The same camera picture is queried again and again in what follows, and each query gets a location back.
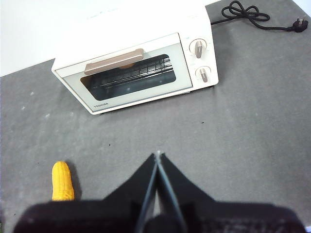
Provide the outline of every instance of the gray table surface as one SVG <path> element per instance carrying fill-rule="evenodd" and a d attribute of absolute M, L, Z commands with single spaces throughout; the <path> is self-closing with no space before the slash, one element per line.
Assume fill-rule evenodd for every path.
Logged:
<path fill-rule="evenodd" d="M 223 0 L 207 8 L 221 19 Z M 289 26 L 291 0 L 242 0 Z M 311 224 L 311 29 L 213 26 L 220 82 L 92 116 L 52 75 L 53 61 L 1 78 L 1 205 L 5 232 L 51 199 L 51 169 L 69 162 L 77 198 L 102 199 L 161 150 L 217 200 L 270 202 Z"/>

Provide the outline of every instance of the oven door handle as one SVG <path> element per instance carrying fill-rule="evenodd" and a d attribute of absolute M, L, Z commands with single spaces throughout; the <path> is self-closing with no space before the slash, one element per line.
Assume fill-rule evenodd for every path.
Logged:
<path fill-rule="evenodd" d="M 144 58 L 143 54 L 143 49 L 136 49 L 135 51 L 128 52 L 116 57 L 108 58 L 95 63 L 89 63 L 86 65 L 84 73 L 86 75 L 92 75 L 106 70 L 126 66 L 142 60 Z"/>

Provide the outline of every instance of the yellow corn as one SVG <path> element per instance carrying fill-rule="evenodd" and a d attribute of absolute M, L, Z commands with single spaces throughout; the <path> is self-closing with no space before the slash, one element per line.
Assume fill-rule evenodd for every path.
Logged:
<path fill-rule="evenodd" d="M 63 161 L 58 161 L 52 169 L 52 200 L 74 200 L 70 170 Z"/>

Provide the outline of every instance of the white background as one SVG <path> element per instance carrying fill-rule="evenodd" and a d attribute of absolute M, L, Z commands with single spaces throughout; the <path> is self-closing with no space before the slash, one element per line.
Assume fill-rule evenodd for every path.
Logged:
<path fill-rule="evenodd" d="M 1 0 L 0 76 L 54 58 L 68 28 L 123 1 L 126 0 Z M 294 1 L 311 15 L 310 0 Z"/>

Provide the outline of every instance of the toaster oven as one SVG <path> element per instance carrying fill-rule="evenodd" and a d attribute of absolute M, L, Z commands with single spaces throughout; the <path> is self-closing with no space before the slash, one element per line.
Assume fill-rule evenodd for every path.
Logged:
<path fill-rule="evenodd" d="M 91 114 L 218 83 L 205 6 L 163 3 L 101 12 L 66 37 L 52 72 Z"/>

